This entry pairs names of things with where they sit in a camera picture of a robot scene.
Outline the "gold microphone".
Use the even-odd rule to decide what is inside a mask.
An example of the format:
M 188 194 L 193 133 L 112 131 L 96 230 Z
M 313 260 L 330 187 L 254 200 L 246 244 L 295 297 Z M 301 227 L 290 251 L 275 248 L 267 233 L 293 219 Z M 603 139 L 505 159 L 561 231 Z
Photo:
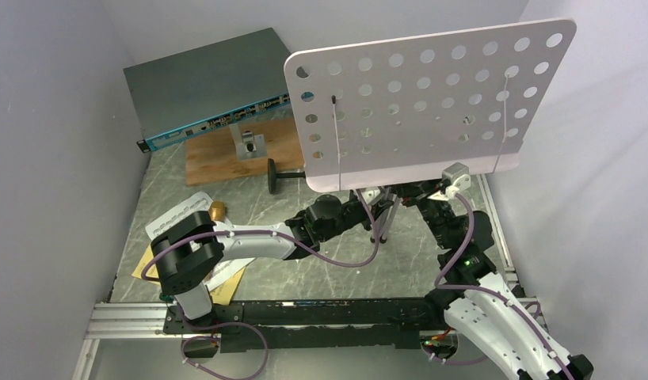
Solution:
M 211 220 L 214 222 L 228 222 L 227 207 L 222 201 L 212 201 L 208 208 L 208 213 Z

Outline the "lilac music stand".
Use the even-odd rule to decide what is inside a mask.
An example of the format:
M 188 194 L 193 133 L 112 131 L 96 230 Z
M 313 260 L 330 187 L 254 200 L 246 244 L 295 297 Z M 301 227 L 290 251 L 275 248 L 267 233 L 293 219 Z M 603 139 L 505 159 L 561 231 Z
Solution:
M 298 51 L 284 63 L 308 186 L 515 169 L 577 31 L 570 18 Z

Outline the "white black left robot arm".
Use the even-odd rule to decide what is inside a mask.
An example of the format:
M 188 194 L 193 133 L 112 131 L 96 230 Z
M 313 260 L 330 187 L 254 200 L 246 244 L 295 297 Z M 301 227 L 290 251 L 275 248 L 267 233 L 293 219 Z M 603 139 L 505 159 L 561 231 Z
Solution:
M 141 276 L 155 268 L 162 293 L 181 307 L 185 323 L 195 332 L 208 331 L 216 311 L 204 284 L 215 266 L 229 260 L 270 258 L 299 260 L 313 256 L 328 263 L 321 243 L 357 225 L 377 234 L 376 219 L 383 212 L 378 190 L 357 190 L 346 202 L 336 196 L 319 196 L 295 217 L 270 226 L 235 226 L 216 222 L 205 211 L 196 211 L 151 242 L 152 259 Z

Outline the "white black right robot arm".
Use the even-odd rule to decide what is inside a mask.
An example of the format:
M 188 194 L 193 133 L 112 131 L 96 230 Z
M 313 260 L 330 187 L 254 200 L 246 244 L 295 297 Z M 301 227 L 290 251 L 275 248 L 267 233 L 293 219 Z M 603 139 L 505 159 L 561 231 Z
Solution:
M 589 379 L 593 364 L 575 355 L 546 332 L 513 294 L 486 255 L 494 245 L 490 217 L 455 198 L 465 215 L 455 215 L 447 200 L 434 200 L 445 184 L 428 180 L 392 185 L 403 206 L 416 207 L 444 250 L 440 272 L 425 300 L 425 320 L 464 335 L 509 379 Z

